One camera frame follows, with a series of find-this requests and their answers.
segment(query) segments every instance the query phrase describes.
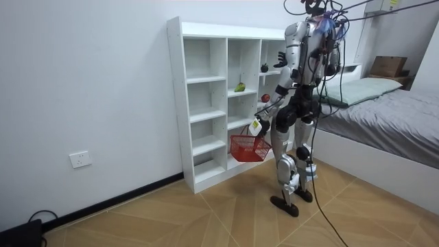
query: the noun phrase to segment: humanoid robot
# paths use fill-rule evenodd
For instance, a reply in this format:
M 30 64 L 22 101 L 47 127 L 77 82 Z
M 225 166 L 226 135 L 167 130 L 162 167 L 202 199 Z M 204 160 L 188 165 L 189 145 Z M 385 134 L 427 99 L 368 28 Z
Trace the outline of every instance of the humanoid robot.
M 272 196 L 270 201 L 293 217 L 299 214 L 293 193 L 306 202 L 313 201 L 308 181 L 315 176 L 316 166 L 312 163 L 307 141 L 320 111 L 318 100 L 312 98 L 313 90 L 324 76 L 332 76 L 340 70 L 340 55 L 335 49 L 339 39 L 335 27 L 319 30 L 324 18 L 324 10 L 318 7 L 319 4 L 320 1 L 308 0 L 307 13 L 312 17 L 285 30 L 286 50 L 285 53 L 279 52 L 279 63 L 274 65 L 283 68 L 278 86 L 271 100 L 256 114 L 262 126 L 260 137 L 269 130 L 272 118 L 271 141 L 283 198 Z M 281 108 L 291 89 L 296 90 L 294 95 L 288 105 Z M 294 124 L 297 159 L 287 154 L 289 128 Z

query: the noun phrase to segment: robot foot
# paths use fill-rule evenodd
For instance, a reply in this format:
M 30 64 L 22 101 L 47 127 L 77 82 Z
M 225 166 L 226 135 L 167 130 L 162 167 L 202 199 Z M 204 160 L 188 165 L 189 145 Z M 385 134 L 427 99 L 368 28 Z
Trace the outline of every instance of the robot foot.
M 305 202 L 311 203 L 313 202 L 313 194 L 308 190 L 303 191 L 301 188 L 298 188 L 294 192 L 297 196 L 300 196 Z
M 285 212 L 287 212 L 289 215 L 293 216 L 293 217 L 298 217 L 299 216 L 299 208 L 296 207 L 296 205 L 291 204 L 291 206 L 288 206 L 286 201 L 282 198 L 279 198 L 277 196 L 272 196 L 270 198 L 270 202 L 272 202 L 272 204 L 276 207 L 278 207 L 281 210 L 284 210 Z

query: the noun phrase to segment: wooden floor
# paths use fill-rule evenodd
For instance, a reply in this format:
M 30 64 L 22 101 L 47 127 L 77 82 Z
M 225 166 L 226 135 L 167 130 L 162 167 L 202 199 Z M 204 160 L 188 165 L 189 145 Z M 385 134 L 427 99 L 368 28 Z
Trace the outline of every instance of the wooden floor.
M 318 199 L 350 247 L 439 246 L 437 215 L 318 164 Z M 292 218 L 270 204 L 273 195 L 280 190 L 268 161 L 197 195 L 181 181 L 45 237 L 49 247 L 342 246 L 315 202 L 297 198 Z

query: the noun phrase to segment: robot leg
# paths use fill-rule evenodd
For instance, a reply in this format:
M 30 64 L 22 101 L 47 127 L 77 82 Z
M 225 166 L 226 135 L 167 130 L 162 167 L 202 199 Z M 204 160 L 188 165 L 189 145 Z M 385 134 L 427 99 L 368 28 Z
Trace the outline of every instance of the robot leg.
M 296 144 L 297 170 L 300 175 L 299 188 L 294 192 L 306 202 L 312 202 L 313 196 L 308 191 L 308 182 L 311 180 L 311 169 L 314 178 L 316 176 L 316 165 L 311 162 L 311 147 L 307 144 L 313 128 L 313 121 L 310 117 L 304 117 L 296 123 L 294 128 L 294 141 Z
M 271 140 L 274 158 L 276 159 L 277 179 L 281 186 L 283 198 L 272 196 L 270 201 L 279 209 L 284 210 L 293 217 L 297 217 L 299 210 L 294 205 L 293 193 L 300 186 L 300 175 L 297 172 L 295 158 L 287 154 L 289 130 L 286 133 L 279 132 L 275 126 L 276 118 L 274 117 L 272 120 Z

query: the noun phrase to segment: white tag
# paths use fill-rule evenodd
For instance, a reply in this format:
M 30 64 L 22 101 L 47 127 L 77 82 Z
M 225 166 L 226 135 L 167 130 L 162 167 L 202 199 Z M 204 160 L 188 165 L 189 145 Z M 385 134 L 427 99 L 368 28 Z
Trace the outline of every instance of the white tag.
M 262 130 L 262 125 L 259 123 L 258 119 L 254 119 L 253 122 L 248 126 L 250 133 L 256 137 Z

